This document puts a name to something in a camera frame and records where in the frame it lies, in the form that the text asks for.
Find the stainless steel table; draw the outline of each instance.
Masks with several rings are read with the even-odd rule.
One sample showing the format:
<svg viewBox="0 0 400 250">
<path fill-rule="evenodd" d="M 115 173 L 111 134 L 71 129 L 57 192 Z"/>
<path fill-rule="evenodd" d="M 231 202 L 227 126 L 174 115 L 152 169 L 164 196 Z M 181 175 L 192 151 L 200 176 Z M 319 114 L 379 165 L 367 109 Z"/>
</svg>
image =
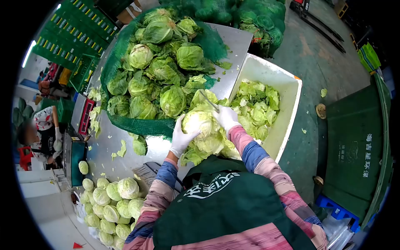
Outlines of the stainless steel table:
<svg viewBox="0 0 400 250">
<path fill-rule="evenodd" d="M 249 32 L 227 26 L 218 24 L 209 25 L 218 31 L 224 43 L 228 45 L 232 51 L 232 53 L 228 52 L 227 59 L 221 60 L 222 62 L 231 62 L 232 68 L 226 70 L 226 74 L 223 75 L 222 72 L 224 69 L 216 66 L 216 73 L 212 75 L 212 78 L 220 77 L 221 80 L 220 82 L 216 82 L 210 89 L 215 93 L 218 99 L 223 99 L 225 97 L 228 98 L 236 78 L 238 77 L 239 70 L 237 70 L 237 68 L 242 67 L 244 57 L 253 35 Z M 101 71 L 115 41 L 116 39 L 110 43 L 109 47 L 100 59 L 97 69 L 89 83 L 90 86 L 97 87 L 100 85 Z M 125 177 L 132 177 L 132 169 L 141 167 L 145 162 L 149 161 L 155 161 L 162 164 L 171 147 L 171 143 L 168 140 L 163 140 L 161 137 L 148 136 L 146 138 L 148 153 L 145 156 L 136 155 L 132 149 L 132 138 L 125 130 L 112 125 L 104 110 L 102 110 L 100 115 L 100 129 L 101 134 L 97 140 L 94 135 L 90 140 L 88 140 L 88 146 L 92 147 L 92 150 L 87 153 L 87 162 L 90 166 L 88 175 L 93 175 L 91 177 L 93 181 L 102 177 L 102 173 L 106 174 L 105 177 L 108 178 L 110 182 L 118 181 Z M 121 140 L 126 141 L 126 154 L 123 158 L 117 156 L 114 158 L 114 161 L 111 161 L 111 153 L 116 153 L 121 149 Z M 178 171 L 178 177 L 182 179 L 192 166 L 193 164 L 188 164 L 188 166 L 180 168 Z"/>
</svg>

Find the floral shirt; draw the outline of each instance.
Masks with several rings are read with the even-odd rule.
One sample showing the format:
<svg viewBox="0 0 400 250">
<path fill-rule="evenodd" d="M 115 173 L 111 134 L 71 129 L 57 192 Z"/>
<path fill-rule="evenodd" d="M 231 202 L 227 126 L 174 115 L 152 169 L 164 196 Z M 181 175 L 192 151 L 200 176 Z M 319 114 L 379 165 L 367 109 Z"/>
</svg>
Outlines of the floral shirt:
<svg viewBox="0 0 400 250">
<path fill-rule="evenodd" d="M 33 124 L 36 126 L 37 130 L 43 131 L 51 128 L 53 125 L 53 107 L 47 107 L 44 110 L 37 112 L 33 117 Z M 42 135 L 38 132 L 39 141 L 34 142 L 30 145 L 33 149 L 41 149 L 42 148 Z M 36 157 L 39 161 L 47 163 L 47 158 L 49 155 L 45 155 L 43 153 L 32 152 L 33 156 Z"/>
</svg>

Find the fluorescent light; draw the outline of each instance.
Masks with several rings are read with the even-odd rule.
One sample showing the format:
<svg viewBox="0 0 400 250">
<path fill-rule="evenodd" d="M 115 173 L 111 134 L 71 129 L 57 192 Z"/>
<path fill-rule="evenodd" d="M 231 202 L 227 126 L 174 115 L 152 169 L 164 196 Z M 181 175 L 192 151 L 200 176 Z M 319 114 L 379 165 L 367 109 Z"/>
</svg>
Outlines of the fluorescent light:
<svg viewBox="0 0 400 250">
<path fill-rule="evenodd" d="M 35 45 L 36 45 L 35 40 L 32 40 L 32 42 L 30 43 L 29 49 L 28 49 L 28 51 L 26 53 L 26 56 L 25 56 L 25 59 L 24 59 L 24 63 L 22 64 L 23 68 L 25 67 L 26 61 L 28 60 L 29 54 L 32 51 L 33 46 L 35 46 Z"/>
</svg>

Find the blue pallet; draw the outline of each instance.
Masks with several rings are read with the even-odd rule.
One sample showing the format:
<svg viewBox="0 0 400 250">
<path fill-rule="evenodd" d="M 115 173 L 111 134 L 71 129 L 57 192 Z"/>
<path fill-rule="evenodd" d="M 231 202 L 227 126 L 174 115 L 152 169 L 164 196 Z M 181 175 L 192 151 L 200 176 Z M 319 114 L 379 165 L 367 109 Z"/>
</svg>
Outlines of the blue pallet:
<svg viewBox="0 0 400 250">
<path fill-rule="evenodd" d="M 354 214 L 352 214 L 348 210 L 342 208 L 341 206 L 339 206 L 337 203 L 335 203 L 330 198 L 320 194 L 318 196 L 315 204 L 317 206 L 319 206 L 320 208 L 331 208 L 331 209 L 333 209 L 331 215 L 332 215 L 333 218 L 335 218 L 337 220 L 341 220 L 341 219 L 345 219 L 345 218 L 354 218 L 355 221 L 352 224 L 352 226 L 350 227 L 350 230 L 352 230 L 354 233 L 357 233 L 360 230 L 360 226 L 358 225 L 359 224 L 358 221 L 360 220 L 360 218 L 355 216 Z"/>
</svg>

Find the striped sleeve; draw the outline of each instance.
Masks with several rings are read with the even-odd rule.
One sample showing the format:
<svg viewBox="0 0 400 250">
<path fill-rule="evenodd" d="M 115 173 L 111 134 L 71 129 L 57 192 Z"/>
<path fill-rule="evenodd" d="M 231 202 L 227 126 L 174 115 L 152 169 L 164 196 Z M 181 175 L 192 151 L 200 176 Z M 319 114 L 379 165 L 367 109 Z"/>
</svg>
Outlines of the striped sleeve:
<svg viewBox="0 0 400 250">
<path fill-rule="evenodd" d="M 123 250 L 153 249 L 153 226 L 170 205 L 178 166 L 166 158 L 146 196 L 134 230 L 125 241 Z"/>
<path fill-rule="evenodd" d="M 246 133 L 242 126 L 231 128 L 229 138 L 238 149 L 246 169 L 272 181 L 288 218 L 306 233 L 317 249 L 326 249 L 327 241 L 322 224 L 297 193 L 289 175 Z"/>
</svg>

